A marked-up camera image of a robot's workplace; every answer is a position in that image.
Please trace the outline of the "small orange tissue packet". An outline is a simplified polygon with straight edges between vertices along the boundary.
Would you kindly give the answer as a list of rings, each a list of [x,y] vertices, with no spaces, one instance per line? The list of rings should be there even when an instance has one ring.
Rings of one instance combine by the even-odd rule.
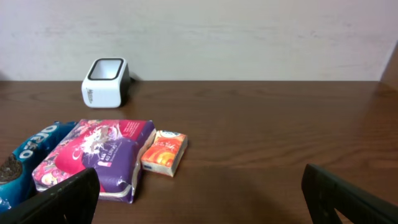
[[[186,134],[159,130],[154,142],[141,157],[142,168],[173,177],[187,146]]]

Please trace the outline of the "red purple tissue pack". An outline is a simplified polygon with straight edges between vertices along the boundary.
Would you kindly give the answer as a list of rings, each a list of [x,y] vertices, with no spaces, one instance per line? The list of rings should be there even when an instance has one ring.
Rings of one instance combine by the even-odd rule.
[[[141,177],[141,156],[155,133],[151,120],[83,119],[35,168],[35,187],[43,192],[94,168],[100,199],[133,203]]]

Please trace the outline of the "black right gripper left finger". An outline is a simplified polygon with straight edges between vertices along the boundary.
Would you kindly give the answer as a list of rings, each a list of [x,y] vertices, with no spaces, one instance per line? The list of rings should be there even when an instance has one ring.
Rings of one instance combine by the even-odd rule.
[[[93,220],[100,182],[87,168],[1,214],[7,223],[87,223]]]

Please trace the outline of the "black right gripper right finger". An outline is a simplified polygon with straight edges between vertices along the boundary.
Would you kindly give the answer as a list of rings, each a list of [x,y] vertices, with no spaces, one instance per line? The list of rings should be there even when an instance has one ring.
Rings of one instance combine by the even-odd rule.
[[[341,223],[338,213],[353,223],[397,223],[397,206],[315,164],[305,166],[301,187],[314,223]]]

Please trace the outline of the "blue Oreo cookie pack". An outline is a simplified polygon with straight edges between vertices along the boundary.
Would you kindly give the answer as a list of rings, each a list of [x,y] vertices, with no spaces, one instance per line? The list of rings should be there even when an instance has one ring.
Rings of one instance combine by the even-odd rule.
[[[2,213],[35,194],[32,172],[75,126],[75,121],[53,123],[25,140],[1,164]]]

